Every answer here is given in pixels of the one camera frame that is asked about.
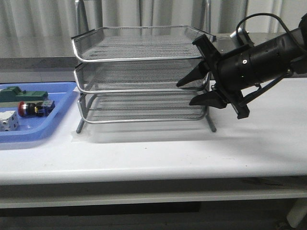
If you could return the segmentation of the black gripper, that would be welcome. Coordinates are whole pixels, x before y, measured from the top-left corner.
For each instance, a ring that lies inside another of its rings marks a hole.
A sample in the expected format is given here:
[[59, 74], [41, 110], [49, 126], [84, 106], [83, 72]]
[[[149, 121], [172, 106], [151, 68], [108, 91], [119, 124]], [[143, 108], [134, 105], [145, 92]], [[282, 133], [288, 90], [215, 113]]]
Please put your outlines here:
[[[237, 119], [247, 118], [250, 110], [247, 105], [240, 106], [239, 103], [243, 100], [243, 94], [238, 87], [233, 91], [229, 90], [224, 81], [224, 73], [221, 71], [222, 55], [210, 42], [206, 35], [201, 35], [193, 41], [200, 53], [202, 54], [205, 63], [208, 66], [209, 72], [212, 73], [215, 79], [215, 85], [211, 91], [200, 94], [191, 99], [189, 105], [204, 105], [214, 108], [226, 108], [231, 104], [237, 113]], [[208, 73], [204, 66], [196, 66], [188, 75], [180, 79], [176, 86], [181, 87], [196, 80], [202, 80]]]

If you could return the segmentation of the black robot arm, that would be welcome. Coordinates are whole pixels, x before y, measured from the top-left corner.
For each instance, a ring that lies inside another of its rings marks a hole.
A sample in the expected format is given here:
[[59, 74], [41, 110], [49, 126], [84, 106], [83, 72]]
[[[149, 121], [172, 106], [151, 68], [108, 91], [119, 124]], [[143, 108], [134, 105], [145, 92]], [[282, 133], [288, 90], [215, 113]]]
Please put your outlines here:
[[298, 28], [289, 31], [274, 14], [285, 33], [255, 46], [245, 30], [236, 27], [233, 36], [236, 49], [221, 54], [206, 35], [193, 41], [203, 60], [177, 82], [183, 86], [202, 79], [211, 73], [215, 85], [211, 91], [195, 96], [190, 105], [205, 105], [219, 109], [231, 104], [238, 119], [249, 116], [247, 104], [294, 73], [307, 71], [307, 17], [304, 15]]

